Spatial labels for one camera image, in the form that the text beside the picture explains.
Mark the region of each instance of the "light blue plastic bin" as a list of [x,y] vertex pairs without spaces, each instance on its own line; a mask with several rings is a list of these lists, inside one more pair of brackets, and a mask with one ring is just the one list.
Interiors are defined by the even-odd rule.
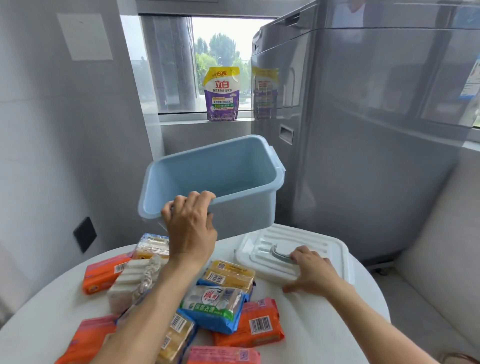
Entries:
[[138,213],[158,219],[177,195],[211,191],[209,211],[218,239],[264,229],[275,219],[275,199],[285,168],[259,135],[248,135],[172,154],[152,162],[145,173]]

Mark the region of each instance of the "white round table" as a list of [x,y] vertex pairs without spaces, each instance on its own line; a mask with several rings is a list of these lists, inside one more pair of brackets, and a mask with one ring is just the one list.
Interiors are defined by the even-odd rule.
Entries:
[[[220,240],[214,259],[233,261],[243,235]],[[81,283],[87,265],[133,250],[128,245],[93,257],[47,285],[30,299],[0,330],[0,363],[53,364],[86,318],[108,315],[105,292],[86,296]],[[355,288],[378,313],[390,321],[387,304],[368,271],[350,256],[355,270]],[[367,364],[360,347],[332,306],[321,297],[283,294],[277,285],[256,279],[252,300],[272,297],[280,312],[286,339],[260,346],[262,364],[356,363]],[[193,342],[211,344],[210,334],[199,331]]]

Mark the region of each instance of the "white plastic lid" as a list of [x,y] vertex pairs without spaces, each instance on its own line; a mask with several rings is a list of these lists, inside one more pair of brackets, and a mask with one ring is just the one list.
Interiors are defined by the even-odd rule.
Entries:
[[306,245],[323,258],[329,258],[338,275],[353,284],[355,274],[348,248],[341,240],[311,231],[273,224],[271,227],[246,234],[235,252],[235,260],[252,268],[256,276],[283,284],[296,279],[299,267],[288,255],[296,247]]

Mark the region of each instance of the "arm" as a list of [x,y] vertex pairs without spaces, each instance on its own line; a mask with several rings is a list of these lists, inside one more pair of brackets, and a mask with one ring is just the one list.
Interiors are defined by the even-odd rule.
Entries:
[[170,239],[170,259],[152,291],[91,364],[155,362],[180,301],[215,247],[213,215],[207,215],[214,197],[211,192],[191,192],[188,198],[177,196],[164,206],[162,217]]
[[370,308],[355,288],[341,279],[328,259],[306,246],[290,256],[300,266],[285,293],[305,291],[325,297],[343,319],[370,364],[438,364],[409,338]]

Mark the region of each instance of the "hand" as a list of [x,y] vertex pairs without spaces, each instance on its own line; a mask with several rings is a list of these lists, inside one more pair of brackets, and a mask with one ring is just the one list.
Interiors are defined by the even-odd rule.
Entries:
[[177,196],[165,204],[162,217],[170,240],[170,260],[185,260],[200,269],[210,258],[217,232],[212,226],[213,214],[207,209],[214,198],[211,192],[193,191],[188,197]]
[[328,298],[336,290],[348,285],[337,274],[330,259],[322,258],[305,245],[296,248],[290,258],[299,265],[300,276],[283,286],[284,293],[304,291]]

